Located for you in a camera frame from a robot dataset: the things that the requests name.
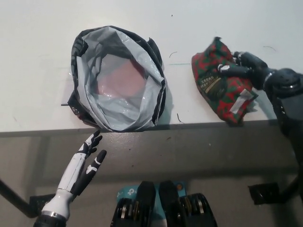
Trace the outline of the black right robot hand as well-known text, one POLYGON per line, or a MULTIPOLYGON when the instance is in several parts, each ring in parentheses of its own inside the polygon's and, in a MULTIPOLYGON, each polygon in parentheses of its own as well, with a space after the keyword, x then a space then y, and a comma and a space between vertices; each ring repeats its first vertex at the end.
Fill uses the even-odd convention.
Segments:
POLYGON ((274 70, 250 52, 234 52, 235 63, 219 63, 217 70, 222 76, 248 79, 257 90, 264 89, 266 77, 274 70))

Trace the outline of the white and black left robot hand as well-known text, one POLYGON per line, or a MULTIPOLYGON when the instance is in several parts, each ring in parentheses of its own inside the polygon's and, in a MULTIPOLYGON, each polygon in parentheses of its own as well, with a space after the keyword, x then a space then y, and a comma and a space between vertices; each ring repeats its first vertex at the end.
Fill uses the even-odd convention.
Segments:
POLYGON ((43 215, 64 221, 69 219, 70 204, 91 182, 107 154, 106 150, 101 150, 92 163, 84 167, 86 159, 97 151, 101 140, 100 131, 96 131, 83 142, 67 165, 55 196, 43 207, 43 215))

